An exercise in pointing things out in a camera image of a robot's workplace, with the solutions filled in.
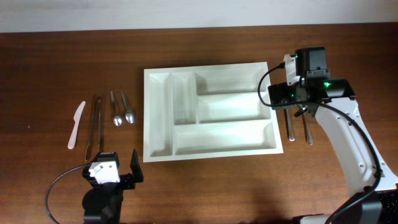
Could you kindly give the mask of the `large metal spoon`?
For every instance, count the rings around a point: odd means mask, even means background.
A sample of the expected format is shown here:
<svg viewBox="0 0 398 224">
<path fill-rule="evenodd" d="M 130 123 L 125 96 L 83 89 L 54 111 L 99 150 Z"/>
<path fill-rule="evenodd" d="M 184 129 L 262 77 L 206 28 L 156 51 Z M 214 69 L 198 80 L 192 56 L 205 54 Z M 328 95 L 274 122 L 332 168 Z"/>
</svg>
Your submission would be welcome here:
<svg viewBox="0 0 398 224">
<path fill-rule="evenodd" d="M 287 132 L 288 132 L 288 138 L 289 141 L 295 141 L 295 135 L 294 135 L 294 130 L 292 127 L 292 122 L 290 119 L 290 113 L 288 110 L 285 110 L 285 118 L 286 118 L 286 123 L 287 123 Z"/>
<path fill-rule="evenodd" d="M 302 119 L 303 119 L 303 125 L 304 125 L 304 130 L 305 130 L 306 142 L 309 146 L 311 146 L 313 144 L 313 137 L 312 137 L 310 127 L 309 127 L 305 113 L 302 115 Z"/>
</svg>

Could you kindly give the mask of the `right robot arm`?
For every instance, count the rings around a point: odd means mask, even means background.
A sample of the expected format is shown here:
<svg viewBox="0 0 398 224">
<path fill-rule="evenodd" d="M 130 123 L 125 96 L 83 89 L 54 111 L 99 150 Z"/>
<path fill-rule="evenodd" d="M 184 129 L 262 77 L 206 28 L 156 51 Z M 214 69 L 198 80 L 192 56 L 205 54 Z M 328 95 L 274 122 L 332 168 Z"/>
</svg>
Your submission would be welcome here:
<svg viewBox="0 0 398 224">
<path fill-rule="evenodd" d="M 324 47 L 287 54 L 286 82 L 268 87 L 273 110 L 298 107 L 326 132 L 345 175 L 349 198 L 331 214 L 302 215 L 294 223 L 397 223 L 397 176 L 368 133 L 346 79 L 332 79 Z"/>
</svg>

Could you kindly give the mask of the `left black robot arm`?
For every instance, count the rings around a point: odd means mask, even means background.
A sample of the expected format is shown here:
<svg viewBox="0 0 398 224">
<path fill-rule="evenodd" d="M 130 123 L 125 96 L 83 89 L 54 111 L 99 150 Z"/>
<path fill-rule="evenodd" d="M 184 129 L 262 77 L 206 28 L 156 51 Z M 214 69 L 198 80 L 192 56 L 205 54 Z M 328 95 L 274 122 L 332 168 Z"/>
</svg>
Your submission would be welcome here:
<svg viewBox="0 0 398 224">
<path fill-rule="evenodd" d="M 92 186 L 82 200 L 85 223 L 120 222 L 124 191 L 135 189 L 137 183 L 144 181 L 144 175 L 136 150 L 131 157 L 131 172 L 121 175 L 118 168 L 116 152 L 99 152 L 83 169 L 83 178 Z"/>
</svg>

